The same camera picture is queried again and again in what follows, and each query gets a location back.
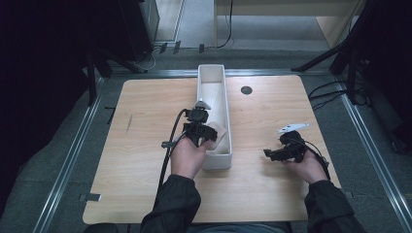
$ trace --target white object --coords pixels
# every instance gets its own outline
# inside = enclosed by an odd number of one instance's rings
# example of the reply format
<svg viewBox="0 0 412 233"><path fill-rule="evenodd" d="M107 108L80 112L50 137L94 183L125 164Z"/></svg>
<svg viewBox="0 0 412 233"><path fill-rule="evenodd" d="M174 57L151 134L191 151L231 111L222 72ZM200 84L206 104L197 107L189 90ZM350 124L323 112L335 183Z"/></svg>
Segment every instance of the white object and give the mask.
<svg viewBox="0 0 412 233"><path fill-rule="evenodd" d="M287 126L278 130L278 133L288 133L294 130L306 128L309 126L309 123L298 123L298 124L288 124Z"/></svg>
<svg viewBox="0 0 412 233"><path fill-rule="evenodd" d="M209 118L206 124L216 122L226 130L214 150L206 151L202 169L227 169L231 167L232 147L227 104L226 79L223 65L199 65L196 104L207 103Z"/></svg>

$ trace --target table top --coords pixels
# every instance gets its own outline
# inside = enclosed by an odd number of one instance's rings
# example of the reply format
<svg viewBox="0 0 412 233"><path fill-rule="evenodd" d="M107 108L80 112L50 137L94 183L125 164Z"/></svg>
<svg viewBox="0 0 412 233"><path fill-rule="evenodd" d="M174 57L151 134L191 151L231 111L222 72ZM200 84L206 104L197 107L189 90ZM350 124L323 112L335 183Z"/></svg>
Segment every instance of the table top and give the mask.
<svg viewBox="0 0 412 233"><path fill-rule="evenodd" d="M245 85L251 94L241 92ZM140 223L152 210L166 152L160 144L169 139L179 111L194 104L196 87L196 79L124 84L90 191L101 200L87 202L85 223ZM307 219L307 183L263 153L282 148L278 129L309 122L298 131L330 162L331 180L340 186L300 77L233 77L226 79L226 88L232 167L197 174L202 203L193 222Z"/></svg>

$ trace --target black sleeve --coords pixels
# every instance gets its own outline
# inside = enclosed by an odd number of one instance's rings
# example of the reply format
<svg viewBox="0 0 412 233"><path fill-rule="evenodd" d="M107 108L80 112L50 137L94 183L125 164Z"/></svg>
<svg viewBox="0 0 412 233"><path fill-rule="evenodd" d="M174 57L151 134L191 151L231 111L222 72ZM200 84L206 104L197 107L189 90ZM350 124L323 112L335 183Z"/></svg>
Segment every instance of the black sleeve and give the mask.
<svg viewBox="0 0 412 233"><path fill-rule="evenodd" d="M154 209L146 215L141 232L186 232L200 206L200 195L194 181L170 175L158 191Z"/></svg>
<svg viewBox="0 0 412 233"><path fill-rule="evenodd" d="M365 232L345 195L330 181L310 184L305 205L309 233Z"/></svg>

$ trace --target wooden table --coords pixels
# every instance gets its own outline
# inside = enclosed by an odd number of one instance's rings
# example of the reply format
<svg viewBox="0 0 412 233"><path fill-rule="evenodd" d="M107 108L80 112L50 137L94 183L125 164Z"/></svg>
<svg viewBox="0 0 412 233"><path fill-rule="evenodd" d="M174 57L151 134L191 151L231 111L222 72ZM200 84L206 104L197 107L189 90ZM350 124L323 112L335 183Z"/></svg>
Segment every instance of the wooden table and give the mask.
<svg viewBox="0 0 412 233"><path fill-rule="evenodd" d="M195 178L202 204L194 222L304 220L307 184L263 149L280 149L277 130L299 130L327 158L326 145L298 76L227 78L232 129L232 167L200 171ZM242 86L253 89L241 93ZM196 79L138 80L124 84L103 149L84 221L140 223L151 211L167 141L178 112L196 99ZM183 128L182 118L179 130ZM333 164L332 181L340 186Z"/></svg>
<svg viewBox="0 0 412 233"><path fill-rule="evenodd" d="M214 0L215 47L218 16L230 15L231 0ZM347 35L350 21L363 9L364 0L235 0L233 16L317 17L328 45L333 48Z"/></svg>

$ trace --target silver metal strip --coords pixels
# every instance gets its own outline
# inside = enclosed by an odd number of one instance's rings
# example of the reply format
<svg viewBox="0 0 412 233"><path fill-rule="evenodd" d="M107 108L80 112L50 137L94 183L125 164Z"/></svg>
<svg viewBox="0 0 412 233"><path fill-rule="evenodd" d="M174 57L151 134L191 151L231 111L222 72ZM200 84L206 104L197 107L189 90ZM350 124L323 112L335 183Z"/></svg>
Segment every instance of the silver metal strip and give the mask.
<svg viewBox="0 0 412 233"><path fill-rule="evenodd" d="M104 80L100 78L97 89L101 89L104 84ZM82 124L75 136L72 146L70 147L66 159L60 169L60 172L54 182L54 185L49 193L46 204L41 212L37 223L33 229L33 233L47 232L54 216L55 210L63 194L64 188L69 181L70 175L73 171L73 167L76 163L79 151L82 148L87 131L90 127L91 121L94 118L97 107L100 103L100 94L97 95L94 103L87 108L85 117L82 120Z"/></svg>
<svg viewBox="0 0 412 233"><path fill-rule="evenodd" d="M343 83L341 83L337 85L337 89L343 90L346 89L346 87ZM373 168L375 169L376 174L378 175L378 178L381 181L392 206L394 207L395 213L400 221L400 224L403 227L403 230L405 232L412 232L412 215L410 207L406 202L405 197L400 192L400 189L397 186L391 171L386 165L382 154L379 152L375 143L373 142L369 130L363 122L358 107L352 105L351 101L346 95L342 95L342 101L358 131L358 134L360 135L360 139L366 149Z"/></svg>
<svg viewBox="0 0 412 233"><path fill-rule="evenodd" d="M281 75L304 75L318 76L330 75L328 69L312 69L310 72L292 72L291 69L225 69L224 74L227 77L241 76L281 76ZM130 74L130 71L124 70L116 73L117 76L127 76L131 80L144 79L179 79L179 78L195 78L197 70L156 70L146 74Z"/></svg>

